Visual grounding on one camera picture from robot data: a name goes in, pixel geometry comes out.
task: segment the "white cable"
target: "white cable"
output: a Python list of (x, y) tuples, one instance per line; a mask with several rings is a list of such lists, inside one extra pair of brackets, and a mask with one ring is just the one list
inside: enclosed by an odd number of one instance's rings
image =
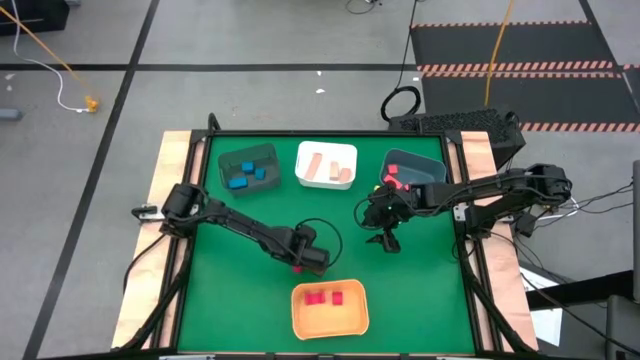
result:
[(551, 219), (558, 219), (561, 217), (569, 217), (569, 216), (573, 216), (575, 214), (578, 213), (578, 210), (580, 210), (580, 205), (578, 205), (578, 202), (576, 201), (576, 199), (573, 198), (573, 196), (571, 197), (571, 201), (573, 202), (573, 211), (568, 213), (568, 214), (558, 214), (558, 215), (549, 215), (549, 216), (543, 216), (540, 219), (538, 219), (538, 221), (540, 220), (551, 220)]
[[(13, 5), (13, 15), (16, 17), (16, 20), (20, 21), (20, 15), (18, 15), (18, 6), (16, 6), (16, 0), (11, 0), (11, 5)], [(62, 75), (60, 74), (59, 71), (57, 71), (56, 69), (52, 68), (51, 66), (49, 66), (47, 64), (43, 64), (38, 60), (27, 59), (27, 58), (23, 58), (22, 56), (20, 56), (20, 54), (18, 54), (18, 39), (19, 38), (20, 38), (20, 25), (16, 24), (16, 37), (13, 40), (13, 53), (16, 54), (16, 56), (19, 59), (22, 59), (24, 61), (28, 61), (30, 63), (38, 64), (38, 65), (44, 67), (45, 69), (53, 71), (56, 75), (58, 75), (58, 80), (60, 80), (60, 89), (58, 90), (58, 104), (60, 104), (60, 106), (62, 106), (66, 110), (75, 111), (77, 113), (89, 112), (89, 109), (71, 108), (71, 107), (68, 107), (68, 106), (66, 106), (65, 104), (62, 103), (62, 101), (60, 100), (60, 97), (62, 96), (62, 89), (64, 89), (64, 81), (62, 80)]]

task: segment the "orange cable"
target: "orange cable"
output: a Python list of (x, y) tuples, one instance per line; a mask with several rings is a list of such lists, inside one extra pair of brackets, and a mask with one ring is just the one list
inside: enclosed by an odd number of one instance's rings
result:
[(72, 69), (71, 67), (69, 67), (69, 65), (67, 65), (67, 63), (65, 63), (62, 59), (60, 59), (58, 57), (58, 55), (56, 55), (53, 51), (51, 51), (51, 49), (49, 49), (49, 47), (47, 47), (47, 45), (45, 45), (40, 39), (38, 39), (38, 37), (31, 32), (31, 30), (29, 30), (29, 28), (27, 28), (26, 26), (24, 26), (22, 24), (22, 22), (20, 22), (18, 19), (16, 19), (15, 17), (13, 17), (13, 15), (11, 15), (10, 12), (8, 12), (7, 10), (5, 10), (4, 7), (0, 6), (0, 12), (2, 12), (4, 15), (6, 15), (9, 19), (11, 19), (11, 21), (13, 21), (14, 23), (18, 24), (18, 26), (20, 26), (20, 28), (22, 30), (24, 30), (27, 34), (29, 34), (29, 36), (31, 36), (31, 38), (33, 38), (33, 40), (35, 40), (38, 45), (40, 45), (43, 49), (45, 49), (49, 55), (51, 55), (57, 62), (59, 62), (62, 66), (64, 66), (65, 69), (67, 69), (67, 71), (69, 71), (69, 73), (71, 74), (71, 76), (76, 79), (77, 81), (80, 82), (80, 84), (82, 84), (87, 91), (89, 91), (89, 94), (94, 95), (95, 96), (95, 92), (93, 91), (93, 89), (91, 88), (91, 86), (89, 86), (89, 84), (87, 84), (87, 82), (82, 79), (80, 76), (78, 76)]
[(489, 63), (489, 74), (487, 75), (487, 85), (484, 89), (484, 106), (489, 105), (489, 93), (491, 89), (491, 75), (493, 75), (493, 63), (496, 61), (496, 56), (498, 56), (498, 49), (500, 48), (500, 42), (502, 41), (502, 34), (504, 34), (504, 29), (507, 27), (507, 23), (509, 22), (513, 3), (514, 0), (509, 0), (509, 7), (507, 8), (507, 13), (504, 15), (504, 20), (502, 20), (502, 26), (500, 27), (500, 33), (498, 34), (498, 39), (496, 40), (496, 46), (493, 48), (493, 54), (491, 55), (491, 62)]

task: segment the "orange bowl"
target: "orange bowl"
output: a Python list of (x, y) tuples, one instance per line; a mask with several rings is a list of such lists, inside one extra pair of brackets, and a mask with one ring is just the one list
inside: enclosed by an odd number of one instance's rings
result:
[[(342, 305), (333, 305), (333, 292), (342, 293)], [(307, 305), (308, 294), (323, 292), (325, 302)], [(300, 340), (362, 335), (369, 328), (367, 296), (355, 279), (300, 284), (291, 293), (293, 332)]]

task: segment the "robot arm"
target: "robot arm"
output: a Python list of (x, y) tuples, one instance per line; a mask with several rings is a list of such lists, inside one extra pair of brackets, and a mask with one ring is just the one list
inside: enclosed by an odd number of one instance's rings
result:
[(383, 234), (367, 242), (380, 243), (385, 252), (397, 253), (400, 244), (391, 230), (400, 223), (414, 216), (436, 216), (460, 203), (498, 195), (502, 198), (486, 206), (469, 206), (456, 216), (456, 221), (464, 222), (467, 234), (486, 237), (487, 229), (493, 228), (496, 221), (532, 205), (561, 205), (571, 198), (571, 181), (560, 167), (536, 164), (464, 184), (414, 184), (409, 191), (385, 184), (368, 197), (362, 225), (383, 230)]
[(316, 232), (307, 225), (270, 227), (209, 198), (204, 189), (191, 184), (173, 186), (162, 207), (165, 220), (160, 232), (190, 237), (201, 223), (222, 226), (258, 243), (272, 258), (321, 276), (329, 264), (329, 252), (313, 247)]

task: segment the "green mat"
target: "green mat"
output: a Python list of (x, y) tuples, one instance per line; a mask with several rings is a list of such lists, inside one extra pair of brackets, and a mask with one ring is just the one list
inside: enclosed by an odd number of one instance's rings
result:
[[(294, 174), (301, 141), (353, 144), (358, 148), (357, 177), (346, 191), (306, 188)], [(271, 143), (280, 160), (282, 185), (234, 199), (220, 182), (218, 156)], [(391, 137), (239, 137), (213, 139), (205, 183), (210, 195), (270, 226), (295, 226), (320, 217), (344, 239), (340, 260), (324, 277), (294, 274), (258, 245), (228, 230), (202, 225), (198, 230), (178, 348), (180, 351), (314, 353), (473, 353), (462, 277), (452, 258), (451, 214), (414, 218), (395, 234), (402, 252), (384, 253), (365, 244), (374, 232), (359, 228), (353, 207), (378, 184), (386, 152), (392, 148), (442, 160), (438, 138)], [(332, 254), (333, 231), (318, 232), (315, 246)], [(303, 282), (358, 279), (367, 292), (370, 326), (363, 336), (301, 341), (291, 325), (291, 291)]]

